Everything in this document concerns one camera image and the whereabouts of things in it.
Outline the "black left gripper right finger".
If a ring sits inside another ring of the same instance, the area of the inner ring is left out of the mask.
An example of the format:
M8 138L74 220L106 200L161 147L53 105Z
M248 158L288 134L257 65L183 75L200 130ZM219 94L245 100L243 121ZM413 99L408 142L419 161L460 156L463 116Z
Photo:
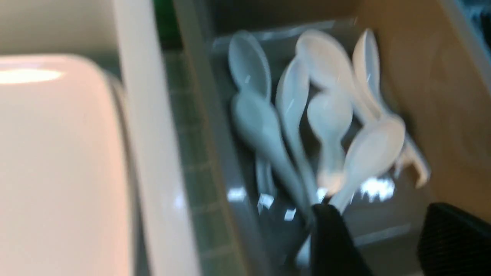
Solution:
M449 203L430 203L417 257L425 276L489 276L491 226Z

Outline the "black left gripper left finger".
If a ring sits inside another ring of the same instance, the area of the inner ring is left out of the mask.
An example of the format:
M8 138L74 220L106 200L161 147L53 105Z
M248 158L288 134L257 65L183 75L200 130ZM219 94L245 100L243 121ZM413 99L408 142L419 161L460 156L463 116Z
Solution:
M345 220L335 206L315 204L311 232L312 276L371 276L373 273L355 247Z

